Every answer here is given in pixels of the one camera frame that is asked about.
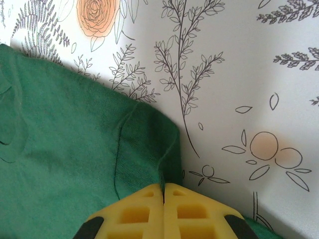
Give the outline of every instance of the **leafy branch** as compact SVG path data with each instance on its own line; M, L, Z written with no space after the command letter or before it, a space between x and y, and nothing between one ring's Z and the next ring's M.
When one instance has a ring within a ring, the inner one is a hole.
M312 102L312 105L313 106L316 106L318 105L319 106L319 96L317 96L317 99L316 100L310 100Z
M274 59L275 63L280 63L281 65L287 65L288 68L297 67L302 64L299 68L300 70L309 70L315 64L319 63L319 49L317 48L308 48L309 53L313 56L313 59L310 59L307 54L301 52L294 52L292 56L289 54L283 54L281 56L276 56ZM319 64L315 68L315 71L319 71Z
M113 54L116 67L109 67L114 76L113 79L109 80L112 82L112 90L122 91L122 94L137 101L156 102L155 97L160 94L155 93L155 89L148 92L148 85L151 84L151 80L146 77L145 67L141 67L140 62L135 65L128 63L128 61L134 59L132 55L136 48L130 44L126 45L125 49L121 48L120 50L121 53ZM124 91L125 88L129 88L128 93Z
M28 38L24 38L24 44L22 43L21 46L23 52L29 57L48 59L56 64L63 65L45 24L36 33L36 36L32 31L28 31Z
M200 88L200 80L213 74L211 64L224 61L221 57L222 53L218 56L210 56L207 59L202 55L202 63L197 67L193 66L193 70L190 72L193 80L188 83L182 84L183 75L181 71L186 67L188 54L193 52L191 46L194 43L194 38L197 37L197 32L200 31L198 28L199 22L204 20L205 16L213 16L223 11L225 4L221 0L205 0L204 6L191 7L186 10L186 3L187 0L163 1L161 17L168 17L175 23L173 32L176 32L176 34L171 36L167 42L162 40L155 43L156 61L154 63L157 65L156 72L164 70L168 73L166 79L160 79L160 82L165 85L164 91L170 91L174 88L177 90L188 140L199 157L190 139L185 117L192 108L198 107L194 103L194 101L198 100L198 98L194 97L195 90ZM173 57L170 53L174 42L177 44L178 51L175 62L172 60Z
M4 0L0 0L0 22L3 24L5 28L5 22L4 22Z
M276 11L269 14L259 14L257 21L269 24L291 22L298 19L304 20L311 14L313 17L319 16L319 0L308 0L311 4L306 4L304 0L287 0L288 5L280 6Z
M20 29L27 29L36 33L38 23L43 23L46 26L46 30L50 33L50 39L55 37L55 40L59 42L59 45L63 43L64 47L70 45L70 40L65 35L60 25L57 25L58 17L54 11L55 5L52 5L53 0L47 3L47 0L29 0L24 4L24 10L20 8L19 18L16 20L15 27L13 29L12 37Z

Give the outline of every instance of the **yellow plastic object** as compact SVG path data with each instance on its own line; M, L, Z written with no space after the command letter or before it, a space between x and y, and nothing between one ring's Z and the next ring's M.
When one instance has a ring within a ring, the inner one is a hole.
M176 184L165 186L164 239L237 239L226 215L244 219L211 198Z
M164 198L152 184L96 212L73 239L258 238L235 209L167 183Z
M96 212L88 220L95 217L104 218L95 239L163 239L160 185L149 185Z

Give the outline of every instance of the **floral wallpaper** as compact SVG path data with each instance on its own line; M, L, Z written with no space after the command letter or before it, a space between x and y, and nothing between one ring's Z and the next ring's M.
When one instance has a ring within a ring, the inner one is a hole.
M180 128L186 187L316 239L318 16L319 0L0 0L0 42L151 104Z

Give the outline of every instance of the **square hole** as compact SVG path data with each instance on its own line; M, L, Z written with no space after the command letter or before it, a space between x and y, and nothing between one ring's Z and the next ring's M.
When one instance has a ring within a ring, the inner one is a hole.
M178 205L177 218L179 219L207 218L207 211L206 211L206 208L201 204Z
M216 239L214 228L197 226L180 226L180 239Z
M147 223L150 209L148 207L125 208L121 214L119 223Z
M142 239L143 232L117 232L108 233L107 239Z

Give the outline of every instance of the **black line illustration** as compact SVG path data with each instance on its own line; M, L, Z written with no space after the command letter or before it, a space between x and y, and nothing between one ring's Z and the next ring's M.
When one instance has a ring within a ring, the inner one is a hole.
M121 91L122 94L137 101L156 102L155 97L160 93L156 93L154 88L149 92L148 86L151 80L146 77L145 67L141 67L140 62L135 65L128 63L134 59L132 55L135 50L136 48L130 44L125 46L125 50L121 48L121 53L113 54L116 67L109 67L114 76L109 80L112 82L111 89Z
M227 180L221 179L221 178L216 178L214 177L215 175L215 170L213 167L209 166L209 165L204 165L201 169L201 174L200 173L196 173L194 171L189 171L189 173L194 174L196 176L201 177L201 179L198 182L198 186L201 185L201 183L205 180L205 178L207 178L208 180L215 182L215 183L230 183Z
M203 124L201 122L198 123L198 127L200 128L201 131L204 130L204 126L203 126Z
M74 43L72 44L72 47L71 47L71 54L73 54L73 53L75 52L76 46L77 46L77 44L76 44L76 42L74 42Z
M5 28L5 17L4 17L4 0L0 0L0 22L2 23L3 27Z
M246 147L246 145L247 145L246 130L243 130L243 132L241 133L241 142L242 142L243 146Z
M244 129L241 133L241 143L246 148L247 145L247 135L246 130ZM286 171L286 174L289 176L293 182L295 182L298 186L305 189L309 192L309 187L306 182L300 178L295 173L303 173L307 174L312 172L310 169L306 168L298 168L302 161L303 156L302 154L295 148L292 147L285 147L279 150L279 141L277 137L270 132L261 131L254 135L252 138L249 149L251 155L254 156L256 159L263 161L268 161L273 159L275 164L283 169L293 169L294 172ZM223 147L222 150L233 153L233 154L243 154L247 152L247 149L241 148L235 145L229 145ZM249 159L245 161L250 165L257 165L258 161L255 159ZM270 164L259 166L255 169L249 177L250 181L257 180L264 176L270 170Z
M312 15L312 17L319 16L319 1L308 0L306 4L304 0L287 0L287 5L278 7L279 10L272 11L269 14L259 14L257 21L269 24L291 22L298 19L298 21Z
M316 106L318 105L319 106L319 96L317 96L317 99L316 100L310 100L312 102L312 105L313 106Z
M271 2L271 0L261 0L261 2L258 5L258 9L265 7L270 2Z
M58 22L64 21L71 13L74 6L74 0L61 0L59 5Z
M256 180L264 176L270 169L270 165L264 165L260 168L257 168L249 177L249 180Z
M198 107L196 104L197 97L194 96L196 90L200 89L199 81L204 77L210 77L213 63L222 63L223 52L218 55L205 57L201 56L202 62L198 66L193 66L190 71L192 80L182 83L182 70L186 66L188 54L192 53L191 49L194 39L197 37L197 32L200 31L198 24L204 19L204 16L216 15L224 10L224 3L221 0L205 0L204 6L192 7L186 10L187 0L164 0L163 12L161 17L169 17L175 24L173 32L176 34L171 36L167 42L158 41L155 43L155 53L157 67L156 72L165 71L168 74L166 79L161 79L160 82L165 85L164 91L173 90L176 88L179 95L179 103L183 118L184 127L187 133L188 140L196 155L199 157L188 132L186 115L190 114L191 110ZM185 22L189 20L190 26L187 27ZM177 56L174 61L170 53L173 44L177 45Z
M28 34L22 43L22 50L30 57L45 58L63 65L53 41L63 47L70 45L69 38L57 24L53 0L29 0L20 8L19 18L16 20L12 37L20 29L27 29Z
M309 53L312 55L312 59L305 53L293 52L290 54L283 54L281 56L276 56L273 62L280 63L280 65L287 65L288 68L293 68L301 65L300 70L309 70L311 67L319 63L319 49L317 48L308 48ZM319 64L315 68L315 71L319 71Z
M272 111L274 111L279 103L279 96L277 93L274 93L269 99L269 106Z
M237 107L235 111L240 114L245 114L248 111L250 111L252 108L253 108L252 106L240 106L240 107Z
M253 197L254 197L253 219L259 223L262 223L264 226L268 227L268 229L273 231L273 228L271 227L270 223L258 212L258 193L253 192Z

